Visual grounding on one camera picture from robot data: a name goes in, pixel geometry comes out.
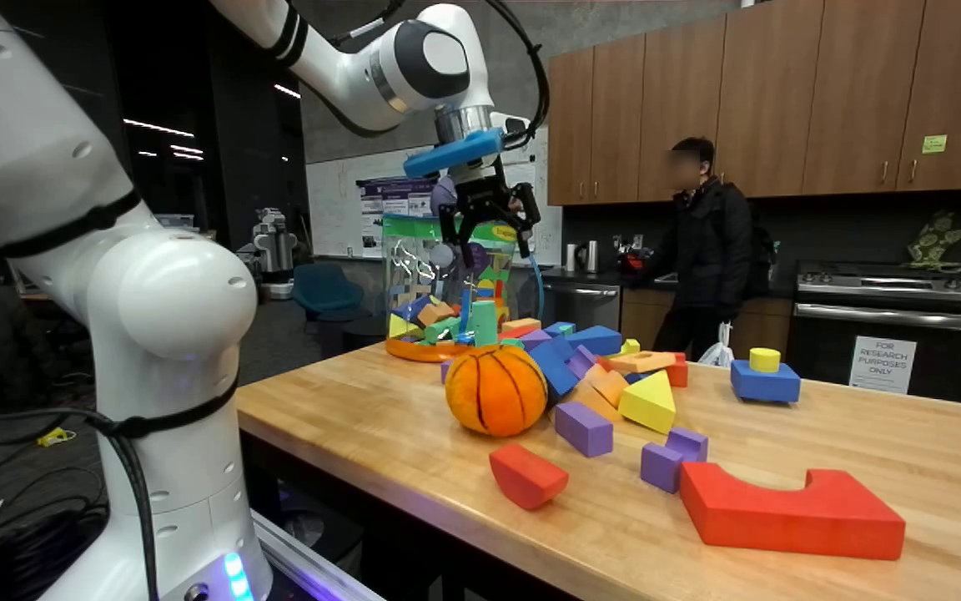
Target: lab space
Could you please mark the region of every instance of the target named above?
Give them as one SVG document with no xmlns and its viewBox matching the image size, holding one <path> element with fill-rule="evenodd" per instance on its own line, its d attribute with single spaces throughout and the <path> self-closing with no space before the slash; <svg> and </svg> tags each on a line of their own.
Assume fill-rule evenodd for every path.
<svg viewBox="0 0 961 601">
<path fill-rule="evenodd" d="M 0 596 L 961 596 L 961 0 L 0 0 Z"/>
</svg>

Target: countertop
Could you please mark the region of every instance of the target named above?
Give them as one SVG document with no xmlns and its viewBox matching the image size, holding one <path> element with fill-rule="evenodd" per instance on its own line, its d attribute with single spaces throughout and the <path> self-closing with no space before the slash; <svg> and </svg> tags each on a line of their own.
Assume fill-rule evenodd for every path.
<svg viewBox="0 0 961 601">
<path fill-rule="evenodd" d="M 728 370 L 690 367 L 678 427 L 762 488 L 805 488 L 806 467 L 855 475 L 908 522 L 899 562 L 707 546 L 680 496 L 639 482 L 639 447 L 579 458 L 546 420 L 515 438 L 571 475 L 536 513 L 488 467 L 504 439 L 442 408 L 435 364 L 379 345 L 240 387 L 240 427 L 578 596 L 961 596 L 961 404 L 805 380 L 795 408 L 739 404 Z"/>
</svg>

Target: poster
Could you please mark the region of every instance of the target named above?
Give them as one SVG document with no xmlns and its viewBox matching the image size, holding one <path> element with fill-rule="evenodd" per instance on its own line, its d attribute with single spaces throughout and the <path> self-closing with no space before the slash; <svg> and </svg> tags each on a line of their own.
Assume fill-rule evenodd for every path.
<svg viewBox="0 0 961 601">
<path fill-rule="evenodd" d="M 912 391 L 912 370 L 914 370 L 914 340 L 895 340 L 895 336 L 855 336 L 851 349 L 851 387 L 871 387 L 871 391 Z"/>
</svg>

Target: whiteboard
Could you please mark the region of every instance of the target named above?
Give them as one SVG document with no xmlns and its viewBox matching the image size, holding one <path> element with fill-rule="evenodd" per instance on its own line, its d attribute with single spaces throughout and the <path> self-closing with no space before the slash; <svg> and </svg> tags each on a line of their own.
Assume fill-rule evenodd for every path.
<svg viewBox="0 0 961 601">
<path fill-rule="evenodd" d="M 379 212 L 367 212 L 356 179 L 403 178 L 403 160 L 417 150 L 367 152 L 307 167 L 311 236 L 318 256 L 383 256 L 379 243 L 367 248 L 379 227 Z M 535 227 L 536 263 L 559 263 L 559 207 L 546 207 L 546 126 L 536 136 L 504 152 L 507 185 L 535 184 L 541 222 Z"/>
</svg>

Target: stainless steel appliance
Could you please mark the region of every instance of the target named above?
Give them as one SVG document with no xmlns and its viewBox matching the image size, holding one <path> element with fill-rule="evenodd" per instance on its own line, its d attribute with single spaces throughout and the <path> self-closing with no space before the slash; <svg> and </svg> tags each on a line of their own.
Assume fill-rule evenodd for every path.
<svg viewBox="0 0 961 601">
<path fill-rule="evenodd" d="M 961 400 L 961 275 L 809 263 L 798 275 L 789 364 L 847 382 L 858 336 L 912 340 L 912 394 Z"/>
<path fill-rule="evenodd" d="M 578 326 L 621 326 L 621 282 L 600 277 L 546 277 L 542 322 L 574 320 Z"/>
</svg>

